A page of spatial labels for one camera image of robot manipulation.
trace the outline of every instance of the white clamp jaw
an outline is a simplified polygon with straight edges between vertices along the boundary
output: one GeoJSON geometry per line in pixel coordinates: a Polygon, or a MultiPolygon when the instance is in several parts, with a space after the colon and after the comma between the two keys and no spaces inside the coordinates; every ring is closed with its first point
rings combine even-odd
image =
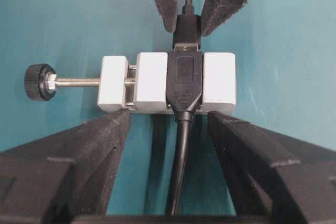
{"type": "MultiPolygon", "coordinates": [[[[107,112],[128,108],[139,114],[173,114],[166,101],[167,60],[166,52],[142,52],[136,67],[130,67],[125,56],[103,57],[98,106],[107,112]],[[125,82],[133,78],[134,85],[125,82]]],[[[231,115],[235,105],[235,55],[204,53],[202,105],[196,114],[218,111],[231,115]]]]}

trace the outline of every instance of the cable strain relief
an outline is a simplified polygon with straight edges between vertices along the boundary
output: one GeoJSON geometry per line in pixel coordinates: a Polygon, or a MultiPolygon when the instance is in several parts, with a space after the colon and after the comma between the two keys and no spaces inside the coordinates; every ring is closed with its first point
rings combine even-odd
{"type": "Polygon", "coordinates": [[[189,111],[176,111],[175,112],[176,121],[189,121],[190,123],[194,120],[194,114],[189,111]]]}

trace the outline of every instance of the teal background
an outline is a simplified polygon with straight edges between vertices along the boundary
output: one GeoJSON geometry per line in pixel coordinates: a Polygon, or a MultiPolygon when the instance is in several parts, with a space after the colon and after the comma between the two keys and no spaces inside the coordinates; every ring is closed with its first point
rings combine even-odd
{"type": "MultiPolygon", "coordinates": [[[[194,2],[200,13],[204,0],[194,2]]],[[[336,150],[335,11],[334,0],[250,0],[203,39],[203,51],[236,54],[236,117],[336,150]]],[[[96,89],[29,100],[29,65],[97,77],[105,55],[134,64],[138,52],[170,51],[171,42],[152,0],[0,0],[0,150],[103,114],[96,89]]],[[[206,117],[195,125],[180,213],[234,214],[206,117]]],[[[172,116],[132,116],[109,214],[164,212],[175,134],[172,116]]]]}

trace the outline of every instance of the black plastic housing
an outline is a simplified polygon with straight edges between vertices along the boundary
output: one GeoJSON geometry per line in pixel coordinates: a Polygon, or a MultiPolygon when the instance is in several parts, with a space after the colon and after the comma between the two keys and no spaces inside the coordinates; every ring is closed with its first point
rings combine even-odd
{"type": "Polygon", "coordinates": [[[173,48],[181,46],[186,47],[187,50],[191,48],[194,51],[201,48],[201,18],[198,15],[178,15],[173,36],[173,48]]]}
{"type": "Polygon", "coordinates": [[[184,112],[193,114],[199,106],[202,97],[202,76],[202,52],[168,54],[166,96],[176,120],[192,121],[192,115],[186,115],[184,112]]]}

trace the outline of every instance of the white plastic block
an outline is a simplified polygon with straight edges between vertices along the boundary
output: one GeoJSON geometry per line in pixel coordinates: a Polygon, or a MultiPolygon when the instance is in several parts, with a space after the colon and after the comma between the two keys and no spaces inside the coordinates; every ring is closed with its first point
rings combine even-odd
{"type": "Polygon", "coordinates": [[[125,108],[128,61],[125,56],[105,56],[101,63],[98,106],[107,112],[125,108]]]}
{"type": "Polygon", "coordinates": [[[166,52],[141,52],[136,63],[134,105],[140,111],[165,111],[166,52]]]}
{"type": "Polygon", "coordinates": [[[236,105],[235,58],[230,52],[204,53],[203,111],[232,115],[236,105]]]}

